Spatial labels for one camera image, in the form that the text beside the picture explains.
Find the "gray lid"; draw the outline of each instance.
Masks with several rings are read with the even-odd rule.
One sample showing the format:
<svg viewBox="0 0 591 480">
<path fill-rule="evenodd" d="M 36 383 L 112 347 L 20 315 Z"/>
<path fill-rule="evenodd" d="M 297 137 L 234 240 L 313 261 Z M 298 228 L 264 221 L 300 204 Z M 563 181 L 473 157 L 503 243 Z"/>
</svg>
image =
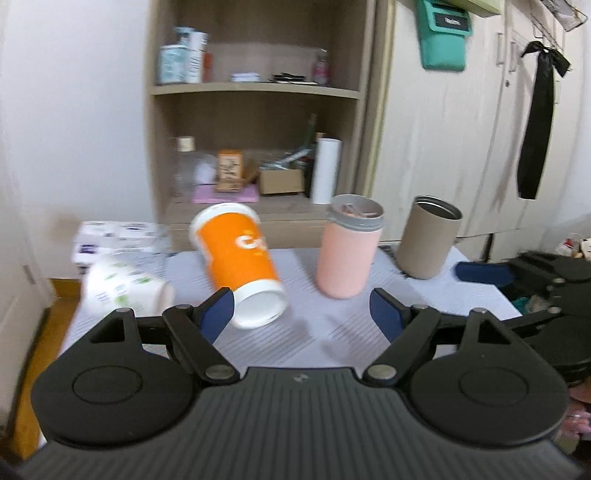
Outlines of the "gray lid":
<svg viewBox="0 0 591 480">
<path fill-rule="evenodd" d="M 348 193 L 332 199 L 328 218 L 350 230 L 375 232 L 384 224 L 384 209 L 367 197 Z"/>
</svg>

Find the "cabinet handle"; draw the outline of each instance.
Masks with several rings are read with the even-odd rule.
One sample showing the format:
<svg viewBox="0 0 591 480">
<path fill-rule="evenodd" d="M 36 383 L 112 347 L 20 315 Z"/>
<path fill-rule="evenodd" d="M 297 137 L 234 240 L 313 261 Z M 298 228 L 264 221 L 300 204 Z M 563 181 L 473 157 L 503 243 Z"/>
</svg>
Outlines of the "cabinet handle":
<svg viewBox="0 0 591 480">
<path fill-rule="evenodd" d="M 496 34 L 496 64 L 497 65 L 504 65 L 505 64 L 505 35 L 503 32 L 497 32 Z"/>
<path fill-rule="evenodd" d="M 517 42 L 515 40 L 511 40 L 511 61 L 509 63 L 509 71 L 515 72 L 517 70 Z"/>
</svg>

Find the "cabinet door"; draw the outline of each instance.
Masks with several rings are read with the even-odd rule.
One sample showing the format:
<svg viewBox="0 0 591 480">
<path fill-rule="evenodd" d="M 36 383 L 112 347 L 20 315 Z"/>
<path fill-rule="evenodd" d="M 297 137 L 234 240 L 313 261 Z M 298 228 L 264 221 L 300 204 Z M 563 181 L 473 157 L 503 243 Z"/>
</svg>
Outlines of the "cabinet door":
<svg viewBox="0 0 591 480">
<path fill-rule="evenodd" d="M 398 0 L 384 129 L 372 197 L 386 212 L 384 240 L 400 239 L 416 195 L 470 213 L 492 138 L 503 75 L 502 16 L 471 15 L 461 73 L 421 66 L 413 0 Z"/>
<path fill-rule="evenodd" d="M 554 18 L 553 21 L 556 32 L 554 38 L 560 43 L 564 56 L 571 63 L 571 70 L 564 78 L 561 78 L 556 72 L 554 74 L 556 83 L 554 117 L 544 174 L 540 182 L 538 197 L 535 200 L 527 201 L 519 228 L 547 226 L 554 220 L 579 134 L 580 103 L 583 91 L 583 29 L 585 27 L 579 27 L 566 33 L 558 21 Z"/>
<path fill-rule="evenodd" d="M 507 3 L 506 18 L 509 32 L 508 61 L 482 187 L 467 226 L 466 234 L 469 236 L 526 228 L 551 221 L 561 195 L 576 135 L 578 107 L 573 104 L 573 100 L 580 95 L 581 78 L 577 78 L 577 74 L 572 75 L 574 72 L 568 72 L 567 77 L 570 78 L 557 80 L 558 104 L 554 109 L 553 129 L 538 197 L 536 200 L 520 199 L 517 192 L 517 166 L 537 69 L 537 55 L 529 54 L 521 58 L 521 53 L 532 40 L 550 44 L 548 40 L 537 38 L 541 36 L 540 30 L 534 26 L 532 19 L 543 25 L 554 38 L 562 41 L 563 36 L 554 17 L 535 0 L 512 0 Z M 581 56 L 579 33 L 574 34 L 572 43 L 573 52 Z M 582 59 L 576 61 L 582 70 Z M 566 85 L 572 87 L 573 91 L 567 93 L 564 89 Z"/>
</svg>

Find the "white wall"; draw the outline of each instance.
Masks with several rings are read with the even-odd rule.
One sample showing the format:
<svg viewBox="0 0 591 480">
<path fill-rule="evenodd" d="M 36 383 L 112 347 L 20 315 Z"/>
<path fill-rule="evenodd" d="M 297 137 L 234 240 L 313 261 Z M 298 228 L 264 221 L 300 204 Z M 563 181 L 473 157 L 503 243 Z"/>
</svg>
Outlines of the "white wall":
<svg viewBox="0 0 591 480">
<path fill-rule="evenodd" d="M 585 62 L 579 134 L 558 213 L 542 242 L 542 247 L 549 250 L 571 232 L 591 236 L 591 27 L 580 28 Z"/>
<path fill-rule="evenodd" d="M 0 114 L 46 277 L 73 278 L 81 220 L 154 220 L 144 139 L 148 0 L 12 0 Z"/>
</svg>

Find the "pink tumbler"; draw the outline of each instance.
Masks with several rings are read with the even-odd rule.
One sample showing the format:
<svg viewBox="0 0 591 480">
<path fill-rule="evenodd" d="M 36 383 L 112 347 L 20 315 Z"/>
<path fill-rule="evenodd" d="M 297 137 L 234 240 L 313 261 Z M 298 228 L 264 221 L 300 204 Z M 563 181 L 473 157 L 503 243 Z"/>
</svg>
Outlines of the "pink tumbler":
<svg viewBox="0 0 591 480">
<path fill-rule="evenodd" d="M 378 249 L 384 224 L 381 205 L 361 195 L 337 195 L 328 209 L 316 284 L 335 299 L 361 293 Z"/>
</svg>

